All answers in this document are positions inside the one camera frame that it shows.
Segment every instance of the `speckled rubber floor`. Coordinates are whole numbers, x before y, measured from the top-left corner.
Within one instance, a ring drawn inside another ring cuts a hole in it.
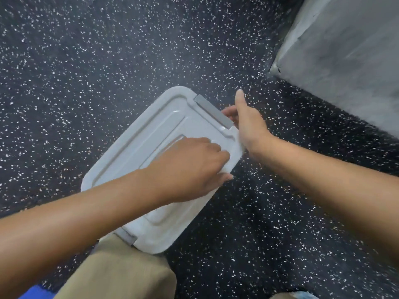
[[[398,175],[398,140],[267,74],[300,1],[2,0],[0,216],[78,192],[176,85],[220,109],[241,87],[273,134]],[[167,251],[177,298],[396,297],[397,271],[307,198],[247,156],[233,174]],[[42,285],[57,290],[84,257]]]

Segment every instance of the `blue object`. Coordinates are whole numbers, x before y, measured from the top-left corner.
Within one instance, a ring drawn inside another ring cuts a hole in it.
[[[52,292],[43,290],[39,286],[31,287],[25,294],[23,294],[19,299],[53,299],[55,294]]]

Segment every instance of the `gray wall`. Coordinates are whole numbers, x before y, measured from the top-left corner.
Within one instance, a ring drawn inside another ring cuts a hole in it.
[[[399,0],[306,0],[271,72],[399,137]]]

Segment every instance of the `left hand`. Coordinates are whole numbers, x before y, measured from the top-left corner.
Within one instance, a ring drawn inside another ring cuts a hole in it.
[[[163,205],[202,197],[233,179],[220,170],[230,159],[227,151],[205,137],[183,138],[143,169],[159,191]]]

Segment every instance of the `lid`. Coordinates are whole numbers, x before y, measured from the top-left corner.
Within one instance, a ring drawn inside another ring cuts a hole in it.
[[[207,137],[230,153],[222,171],[229,173],[240,160],[243,147],[238,130],[203,96],[186,87],[166,90],[112,144],[87,172],[81,190],[147,167],[183,137]],[[165,251],[201,211],[216,190],[193,201],[172,203],[137,218],[115,233],[139,250]]]

